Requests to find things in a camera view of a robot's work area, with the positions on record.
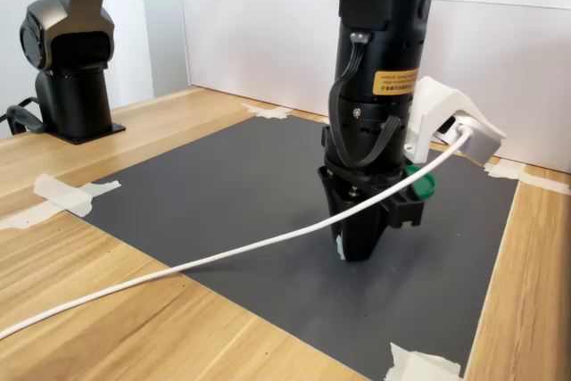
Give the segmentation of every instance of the tape strip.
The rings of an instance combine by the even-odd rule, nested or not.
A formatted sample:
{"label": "tape strip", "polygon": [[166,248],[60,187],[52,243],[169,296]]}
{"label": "tape strip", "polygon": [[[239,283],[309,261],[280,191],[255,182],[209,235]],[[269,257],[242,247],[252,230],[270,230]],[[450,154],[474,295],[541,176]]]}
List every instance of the tape strip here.
{"label": "tape strip", "polygon": [[91,205],[93,198],[110,192],[119,186],[120,183],[115,180],[101,185],[88,183],[76,188],[47,174],[42,174],[36,179],[34,193],[43,196],[47,201],[1,220],[0,230],[8,228],[27,229],[64,210],[83,218],[93,209]]}
{"label": "tape strip", "polygon": [[256,113],[256,117],[266,118],[271,120],[277,118],[279,120],[284,120],[287,118],[287,114],[292,111],[286,107],[277,107],[276,109],[262,109],[261,107],[251,106],[246,103],[242,103],[243,107],[248,108],[248,112]]}
{"label": "tape strip", "polygon": [[391,344],[394,366],[385,381],[461,381],[460,365],[443,357],[422,352],[407,352]]}
{"label": "tape strip", "polygon": [[571,195],[571,186],[556,182],[555,180],[549,180],[548,178],[538,178],[537,176],[525,173],[525,164],[521,162],[500,160],[500,162],[495,165],[487,163],[484,168],[491,178],[510,178],[524,182],[527,185],[537,186],[564,195]]}

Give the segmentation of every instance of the screw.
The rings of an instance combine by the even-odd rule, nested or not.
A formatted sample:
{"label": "screw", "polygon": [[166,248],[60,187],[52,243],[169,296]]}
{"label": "screw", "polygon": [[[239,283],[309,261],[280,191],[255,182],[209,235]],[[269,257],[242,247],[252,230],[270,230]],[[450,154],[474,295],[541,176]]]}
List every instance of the screw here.
{"label": "screw", "polygon": [[351,191],[349,191],[349,196],[356,198],[360,195],[360,191],[356,186],[351,186]]}

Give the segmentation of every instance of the warning label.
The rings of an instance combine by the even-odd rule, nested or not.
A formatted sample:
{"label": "warning label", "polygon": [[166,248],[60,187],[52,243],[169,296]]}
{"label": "warning label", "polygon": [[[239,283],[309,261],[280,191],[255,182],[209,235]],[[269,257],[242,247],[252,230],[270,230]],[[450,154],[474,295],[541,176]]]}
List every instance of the warning label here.
{"label": "warning label", "polygon": [[375,74],[374,95],[403,95],[414,92],[418,69],[406,71],[378,71]]}

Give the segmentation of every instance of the green object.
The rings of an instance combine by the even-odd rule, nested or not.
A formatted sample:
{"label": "green object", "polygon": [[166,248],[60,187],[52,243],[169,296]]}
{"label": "green object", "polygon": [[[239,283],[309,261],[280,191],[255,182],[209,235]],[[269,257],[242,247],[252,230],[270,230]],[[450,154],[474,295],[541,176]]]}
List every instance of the green object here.
{"label": "green object", "polygon": [[[420,167],[417,167],[416,165],[409,165],[407,167],[409,174],[414,174],[419,170]],[[427,174],[423,178],[420,178],[414,182],[412,185],[414,186],[414,190],[417,191],[418,196],[425,200],[430,198],[436,190],[436,179],[432,174]]]}

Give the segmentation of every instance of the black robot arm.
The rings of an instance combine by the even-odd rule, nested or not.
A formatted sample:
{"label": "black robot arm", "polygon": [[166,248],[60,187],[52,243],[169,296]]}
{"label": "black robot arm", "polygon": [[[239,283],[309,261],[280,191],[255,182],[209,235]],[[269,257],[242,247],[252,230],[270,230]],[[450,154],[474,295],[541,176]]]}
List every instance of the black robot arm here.
{"label": "black robot arm", "polygon": [[[403,156],[431,0],[339,0],[336,81],[319,169],[332,215],[406,178]],[[348,261],[370,257],[387,226],[419,225],[412,186],[333,226]]]}
{"label": "black robot arm", "polygon": [[39,70],[44,126],[31,114],[20,115],[21,126],[12,132],[27,128],[81,144],[124,129],[112,124],[107,98],[103,70],[113,55],[114,25],[102,5],[103,0],[38,0],[28,6],[20,41]]}

